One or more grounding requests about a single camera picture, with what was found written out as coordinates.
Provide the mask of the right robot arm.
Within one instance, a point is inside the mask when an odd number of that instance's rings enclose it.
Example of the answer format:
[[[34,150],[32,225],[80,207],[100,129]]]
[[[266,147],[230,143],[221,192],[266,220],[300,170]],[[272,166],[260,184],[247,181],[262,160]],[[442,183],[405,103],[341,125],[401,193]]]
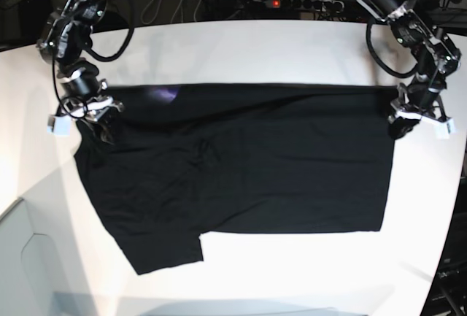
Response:
[[[123,55],[135,31],[134,0],[129,5],[128,31],[122,45],[110,56],[93,49],[91,35],[103,19],[110,0],[67,0],[54,11],[45,32],[36,44],[43,59],[52,69],[52,84],[58,108],[53,120],[84,120],[98,124],[107,115],[122,112],[123,105],[104,95],[106,80],[99,80],[97,66],[82,57],[87,53],[98,62],[109,63]]]

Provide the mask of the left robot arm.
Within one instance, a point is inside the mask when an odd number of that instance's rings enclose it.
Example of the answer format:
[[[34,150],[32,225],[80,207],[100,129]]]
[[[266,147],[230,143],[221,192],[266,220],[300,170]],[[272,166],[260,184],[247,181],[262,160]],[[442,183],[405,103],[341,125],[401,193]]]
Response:
[[[375,63],[400,80],[410,78],[409,85],[400,83],[398,96],[391,101],[388,116],[389,134],[400,139],[419,123],[434,126],[439,137],[447,138],[454,131],[441,98],[446,90],[446,78],[460,68],[461,51],[443,29],[417,8],[417,0],[356,0],[369,14],[366,44]],[[406,73],[386,66],[371,42],[371,30],[376,23],[390,27],[398,43],[410,50],[416,61]]]

